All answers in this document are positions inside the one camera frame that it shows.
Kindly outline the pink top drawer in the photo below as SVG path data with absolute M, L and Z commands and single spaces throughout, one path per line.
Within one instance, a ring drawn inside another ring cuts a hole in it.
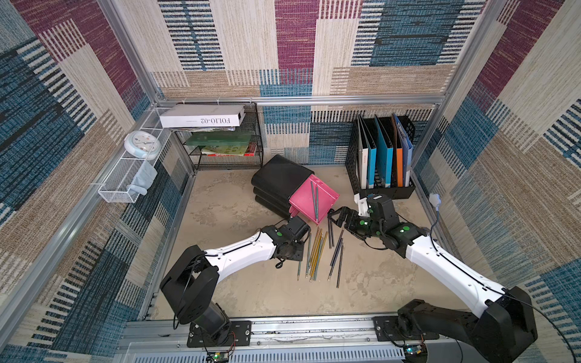
M 308 179 L 290 197 L 289 203 L 291 208 L 289 212 L 292 216 L 297 216 L 299 213 L 302 213 L 305 217 L 315 222 L 313 217 L 313 202 L 310 180 L 313 180 L 314 184 L 318 186 L 319 190 L 320 223 L 327 216 L 328 211 L 334 206 L 340 195 L 315 175 L 310 175 Z

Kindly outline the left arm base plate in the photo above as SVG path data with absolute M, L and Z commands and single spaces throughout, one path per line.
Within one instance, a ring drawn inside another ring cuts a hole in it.
M 187 348 L 213 348 L 249 346 L 251 343 L 252 321 L 230 321 L 216 333 L 210 334 L 195 323 L 190 324 Z

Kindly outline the black pink drawer unit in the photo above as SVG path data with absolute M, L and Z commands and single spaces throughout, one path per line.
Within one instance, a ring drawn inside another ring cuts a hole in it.
M 251 179 L 255 200 L 283 218 L 294 217 L 289 212 L 289 200 L 310 175 L 316 174 L 305 166 L 276 155 Z

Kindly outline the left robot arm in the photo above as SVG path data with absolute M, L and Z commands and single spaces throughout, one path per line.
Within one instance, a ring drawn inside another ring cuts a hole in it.
M 216 286 L 228 276 L 255 263 L 276 260 L 280 269 L 287 261 L 300 262 L 311 228 L 300 217 L 283 225 L 267 225 L 248 238 L 217 249 L 190 246 L 160 283 L 174 322 L 190 325 L 189 346 L 230 346 L 242 337 L 225 311 L 213 302 Z

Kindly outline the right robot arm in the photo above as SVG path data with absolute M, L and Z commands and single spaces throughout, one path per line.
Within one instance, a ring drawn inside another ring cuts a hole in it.
M 467 267 L 440 247 L 426 228 L 401 221 L 389 197 L 371 195 L 365 204 L 365 216 L 341 207 L 329 210 L 328 218 L 361 241 L 380 239 L 381 250 L 421 267 L 468 307 L 454 310 L 414 299 L 398 310 L 388 328 L 404 340 L 431 333 L 461 341 L 488 362 L 513 362 L 537 341 L 533 306 L 525 291 L 503 287 Z

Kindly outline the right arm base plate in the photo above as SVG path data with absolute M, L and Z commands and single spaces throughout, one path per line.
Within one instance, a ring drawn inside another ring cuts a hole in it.
M 396 315 L 372 318 L 377 340 L 380 342 L 403 342 L 408 340 L 439 340 L 440 335 L 423 332 L 408 319 Z

